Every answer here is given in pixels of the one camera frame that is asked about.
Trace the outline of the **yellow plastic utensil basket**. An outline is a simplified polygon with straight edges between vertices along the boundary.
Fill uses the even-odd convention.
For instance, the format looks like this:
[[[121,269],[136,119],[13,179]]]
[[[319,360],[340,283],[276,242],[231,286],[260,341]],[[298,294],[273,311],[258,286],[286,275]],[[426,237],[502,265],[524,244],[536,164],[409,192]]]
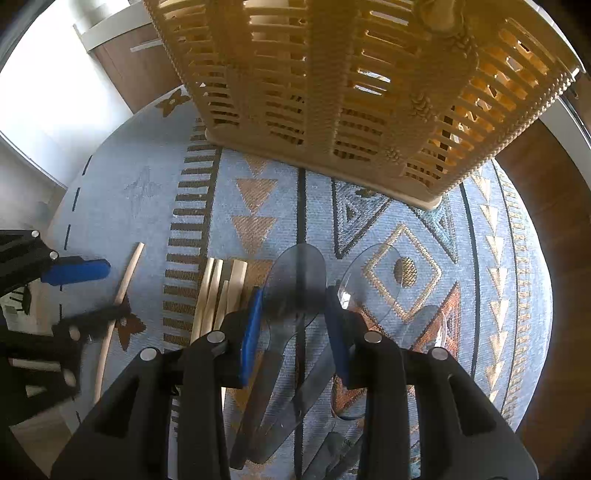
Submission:
[[[436,207],[583,63],[531,1],[149,1],[214,144]]]

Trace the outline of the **clear plastic spoon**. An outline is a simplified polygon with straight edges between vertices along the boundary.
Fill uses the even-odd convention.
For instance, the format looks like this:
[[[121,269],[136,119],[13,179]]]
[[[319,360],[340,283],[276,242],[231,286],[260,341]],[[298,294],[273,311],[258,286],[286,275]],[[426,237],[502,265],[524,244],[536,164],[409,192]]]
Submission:
[[[383,322],[397,323],[394,301],[402,289],[402,281],[394,270],[402,256],[394,246],[379,243],[356,256],[339,281],[337,296],[343,310],[359,314],[369,331],[383,336],[388,329],[404,331],[404,327],[384,327]],[[349,389],[335,373],[332,380],[331,407],[335,417],[356,421],[365,415],[366,390]]]
[[[270,339],[229,454],[231,468],[240,470],[245,466],[249,448],[280,376],[284,350],[297,330],[307,327],[324,308],[326,283],[324,256],[308,243],[284,251],[267,275],[263,288],[263,320],[269,328]]]

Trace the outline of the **patterned blue table mat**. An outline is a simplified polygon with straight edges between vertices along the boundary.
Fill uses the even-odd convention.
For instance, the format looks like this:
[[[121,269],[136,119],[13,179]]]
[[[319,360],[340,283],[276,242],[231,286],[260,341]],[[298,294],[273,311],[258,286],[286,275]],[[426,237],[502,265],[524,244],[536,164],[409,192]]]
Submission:
[[[55,479],[535,479],[516,428],[549,273],[495,161],[426,210],[212,142],[188,99],[90,157],[49,228],[81,363]]]

